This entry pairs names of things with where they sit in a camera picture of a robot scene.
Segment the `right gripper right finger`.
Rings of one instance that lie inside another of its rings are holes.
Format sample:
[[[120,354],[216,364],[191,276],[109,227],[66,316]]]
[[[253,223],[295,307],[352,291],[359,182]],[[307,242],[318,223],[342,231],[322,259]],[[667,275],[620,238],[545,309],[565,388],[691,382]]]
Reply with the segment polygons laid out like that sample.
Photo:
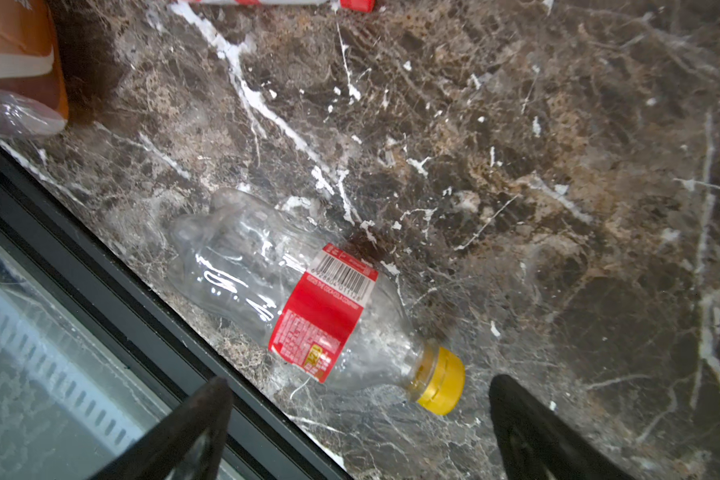
[[[489,388],[490,415],[506,476],[629,479],[622,470],[507,374]]]

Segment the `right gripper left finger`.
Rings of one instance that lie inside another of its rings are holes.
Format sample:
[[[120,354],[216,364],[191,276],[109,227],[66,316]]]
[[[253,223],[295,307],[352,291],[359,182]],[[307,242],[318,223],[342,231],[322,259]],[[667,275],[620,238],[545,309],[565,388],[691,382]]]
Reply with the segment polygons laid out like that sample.
[[[226,444],[234,393],[209,380],[94,479],[215,479]]]

